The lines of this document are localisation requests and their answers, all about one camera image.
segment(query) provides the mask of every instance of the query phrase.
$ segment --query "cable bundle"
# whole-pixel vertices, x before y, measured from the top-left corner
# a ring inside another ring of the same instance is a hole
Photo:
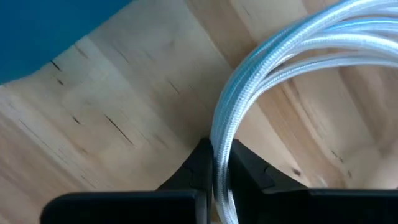
[[[215,199],[223,223],[238,223],[227,182],[228,159],[250,106],[268,89],[306,72],[349,65],[398,68],[398,42],[387,37],[398,34],[398,19],[389,17],[396,15],[398,0],[341,1],[283,29],[241,62],[221,93],[210,135],[216,161]],[[352,51],[308,58],[275,70],[306,50],[330,47]]]

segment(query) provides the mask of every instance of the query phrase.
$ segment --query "blue surface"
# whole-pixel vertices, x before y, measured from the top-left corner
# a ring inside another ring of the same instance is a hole
[[[130,1],[0,1],[0,83],[38,70]]]

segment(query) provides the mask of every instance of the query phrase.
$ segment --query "cable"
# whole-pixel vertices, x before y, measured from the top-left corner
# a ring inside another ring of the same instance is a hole
[[[211,143],[215,150],[214,194],[221,221],[238,223],[227,183],[228,159],[235,132],[249,107],[266,90],[294,76],[336,66],[398,67],[398,0],[346,0],[281,30],[253,50],[225,85],[213,117]],[[297,54],[311,49],[344,48],[355,52],[330,54],[274,71]]]

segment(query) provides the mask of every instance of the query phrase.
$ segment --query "wooden surface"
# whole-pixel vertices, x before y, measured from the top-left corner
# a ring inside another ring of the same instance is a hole
[[[245,55],[333,2],[137,0],[0,86],[0,223],[37,223],[67,192],[155,189],[209,133]],[[310,186],[396,188],[397,75],[350,67],[295,78],[259,98],[237,138]]]

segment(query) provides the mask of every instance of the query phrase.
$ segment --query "black plastic part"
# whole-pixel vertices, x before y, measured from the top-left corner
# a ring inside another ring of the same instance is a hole
[[[398,223],[398,191],[308,189],[237,140],[229,179],[239,223]]]
[[[210,222],[213,151],[202,139],[156,191],[66,194],[48,203],[41,224]]]

